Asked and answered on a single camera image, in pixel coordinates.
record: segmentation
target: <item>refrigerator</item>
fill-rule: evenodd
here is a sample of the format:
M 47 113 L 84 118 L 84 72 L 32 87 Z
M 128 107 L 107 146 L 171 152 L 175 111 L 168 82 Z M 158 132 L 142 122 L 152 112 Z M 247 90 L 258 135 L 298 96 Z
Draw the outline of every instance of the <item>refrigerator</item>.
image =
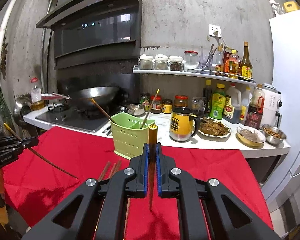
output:
M 270 19 L 270 26 L 274 52 L 272 85 L 282 93 L 280 129 L 291 145 L 262 187 L 272 212 L 300 187 L 300 10 Z

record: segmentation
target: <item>bowl of food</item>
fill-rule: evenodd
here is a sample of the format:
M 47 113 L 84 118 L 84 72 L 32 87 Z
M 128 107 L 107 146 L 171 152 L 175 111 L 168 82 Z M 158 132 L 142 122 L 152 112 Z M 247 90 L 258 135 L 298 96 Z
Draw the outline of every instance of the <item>bowl of food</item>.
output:
M 287 139 L 287 136 L 283 131 L 272 125 L 263 124 L 261 129 L 266 137 L 266 141 L 272 145 L 279 145 Z
M 140 116 L 145 113 L 145 106 L 142 104 L 131 104 L 127 105 L 129 114 L 133 116 Z
M 248 146 L 258 147 L 266 141 L 266 137 L 261 131 L 244 125 L 237 128 L 237 136 Z
M 222 122 L 213 118 L 204 117 L 201 119 L 199 133 L 213 138 L 227 138 L 231 129 Z

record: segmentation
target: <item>wall outlet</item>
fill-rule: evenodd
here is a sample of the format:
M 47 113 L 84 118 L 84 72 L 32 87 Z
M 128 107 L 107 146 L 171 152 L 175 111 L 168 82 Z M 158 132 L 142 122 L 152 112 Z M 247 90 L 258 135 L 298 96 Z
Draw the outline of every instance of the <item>wall outlet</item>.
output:
M 221 38 L 220 32 L 221 32 L 221 27 L 220 26 L 209 24 L 209 35 L 210 36 Z

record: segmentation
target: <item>metal screw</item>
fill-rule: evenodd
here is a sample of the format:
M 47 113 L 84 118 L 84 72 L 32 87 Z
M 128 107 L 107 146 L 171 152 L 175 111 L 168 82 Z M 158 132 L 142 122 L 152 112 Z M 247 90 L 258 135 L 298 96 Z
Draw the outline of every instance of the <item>metal screw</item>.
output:
M 209 180 L 209 184 L 213 187 L 218 186 L 219 185 L 219 181 L 217 179 L 210 179 Z
M 173 168 L 171 169 L 171 173 L 173 175 L 179 175 L 181 173 L 181 170 L 179 168 Z
M 86 185 L 89 187 L 92 187 L 96 184 L 96 180 L 95 179 L 87 179 L 86 180 Z
M 133 168 L 126 168 L 124 170 L 124 174 L 126 174 L 126 175 L 131 175 L 133 173 L 134 173 L 134 169 Z

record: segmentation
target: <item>white lid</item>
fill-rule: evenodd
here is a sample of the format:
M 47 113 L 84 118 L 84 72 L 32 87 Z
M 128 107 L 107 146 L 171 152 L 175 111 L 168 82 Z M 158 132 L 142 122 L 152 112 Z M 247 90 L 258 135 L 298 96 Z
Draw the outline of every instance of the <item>white lid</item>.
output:
M 145 59 L 145 60 L 153 60 L 153 57 L 152 56 L 147 56 L 146 54 L 142 54 L 141 56 L 140 56 L 140 59 Z
M 163 54 L 158 54 L 158 55 L 155 55 L 154 57 L 155 60 L 159 60 L 159 61 L 168 61 L 168 56 L 166 55 L 163 55 Z
M 169 60 L 170 60 L 170 62 L 171 61 L 180 61 L 180 62 L 182 62 L 183 58 L 181 56 L 170 56 Z

